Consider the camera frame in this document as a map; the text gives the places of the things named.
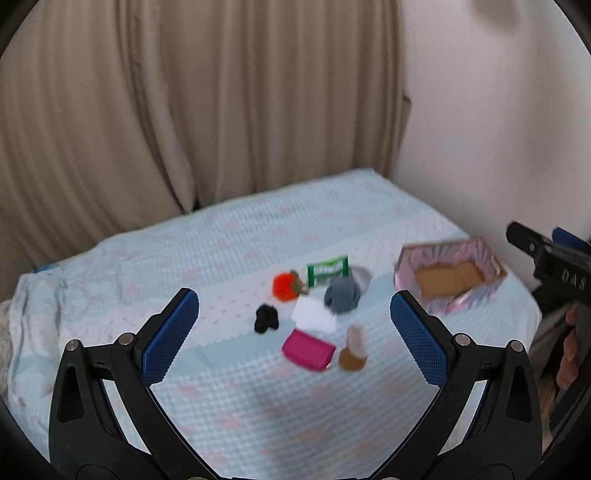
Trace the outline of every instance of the gray plush toy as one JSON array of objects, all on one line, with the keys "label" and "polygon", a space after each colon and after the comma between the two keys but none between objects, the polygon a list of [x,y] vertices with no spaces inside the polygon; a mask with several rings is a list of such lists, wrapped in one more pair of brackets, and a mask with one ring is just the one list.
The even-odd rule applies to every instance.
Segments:
[{"label": "gray plush toy", "polygon": [[324,294],[324,305],[333,313],[347,313],[357,308],[361,288],[352,277],[335,277]]}]

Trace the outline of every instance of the cardboard bottom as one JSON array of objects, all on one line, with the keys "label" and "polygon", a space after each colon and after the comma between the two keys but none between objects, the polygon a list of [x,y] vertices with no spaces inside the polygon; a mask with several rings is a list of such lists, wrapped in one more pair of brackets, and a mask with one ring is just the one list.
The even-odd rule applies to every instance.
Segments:
[{"label": "cardboard bottom", "polygon": [[416,279],[423,297],[458,297],[484,283],[474,262],[457,265],[432,265],[417,270]]}]

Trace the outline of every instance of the cardboard box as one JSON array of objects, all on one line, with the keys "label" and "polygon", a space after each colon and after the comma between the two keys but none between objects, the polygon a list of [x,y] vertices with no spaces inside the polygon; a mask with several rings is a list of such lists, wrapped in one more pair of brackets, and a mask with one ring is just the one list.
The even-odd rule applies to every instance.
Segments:
[{"label": "cardboard box", "polygon": [[481,237],[404,245],[395,267],[397,290],[408,290],[431,315],[489,301],[507,276]]}]

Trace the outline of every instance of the small toy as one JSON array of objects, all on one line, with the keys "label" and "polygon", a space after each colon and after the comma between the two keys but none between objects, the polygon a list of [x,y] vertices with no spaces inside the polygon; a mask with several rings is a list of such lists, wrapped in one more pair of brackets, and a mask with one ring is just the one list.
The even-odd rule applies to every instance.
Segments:
[{"label": "small toy", "polygon": [[291,270],[273,278],[272,293],[277,299],[288,302],[297,299],[300,294],[306,294],[307,290],[298,273]]},{"label": "small toy", "polygon": [[265,333],[269,328],[273,330],[279,328],[279,315],[275,307],[265,303],[256,310],[255,332]]},{"label": "small toy", "polygon": [[335,277],[324,294],[324,305],[333,313],[347,313],[357,308],[360,298],[361,289],[353,278]]},{"label": "small toy", "polygon": [[351,325],[347,330],[347,346],[340,351],[339,365],[347,372],[356,372],[365,366],[367,359],[363,327]]}]

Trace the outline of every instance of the bed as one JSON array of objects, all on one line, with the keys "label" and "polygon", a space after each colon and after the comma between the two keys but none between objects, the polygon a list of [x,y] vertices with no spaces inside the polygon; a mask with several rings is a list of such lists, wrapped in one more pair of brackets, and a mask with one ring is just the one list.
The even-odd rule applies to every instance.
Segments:
[{"label": "bed", "polygon": [[[17,422],[48,456],[48,414],[65,343],[112,342],[135,332],[180,287],[195,290],[199,319],[165,380],[152,391],[184,437],[226,477],[285,480],[364,478],[407,435],[434,397],[389,319],[394,264],[402,245],[466,238],[436,210],[373,170],[353,170],[225,202],[114,236],[67,262],[23,275],[4,303],[2,345],[11,348],[7,398]],[[315,374],[280,347],[294,328],[293,302],[271,295],[273,276],[348,254],[374,277],[359,306],[340,315],[366,331],[366,367]],[[280,328],[254,332],[255,311],[273,304]],[[509,272],[495,297],[442,317],[477,342],[529,346],[538,307]],[[111,384],[128,440],[144,448]],[[458,444],[476,409],[476,385],[446,448]]]}]

